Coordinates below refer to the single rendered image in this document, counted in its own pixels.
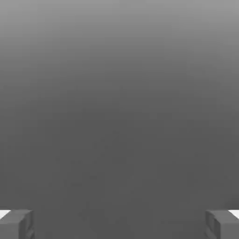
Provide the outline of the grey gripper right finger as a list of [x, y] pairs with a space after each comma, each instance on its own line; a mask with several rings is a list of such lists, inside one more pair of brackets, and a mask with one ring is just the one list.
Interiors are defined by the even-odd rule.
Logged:
[[207, 210], [205, 239], [239, 239], [239, 210]]

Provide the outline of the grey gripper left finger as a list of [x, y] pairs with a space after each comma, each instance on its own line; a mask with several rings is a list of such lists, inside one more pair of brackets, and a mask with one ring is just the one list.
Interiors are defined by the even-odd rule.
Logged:
[[35, 239], [34, 211], [0, 210], [0, 239]]

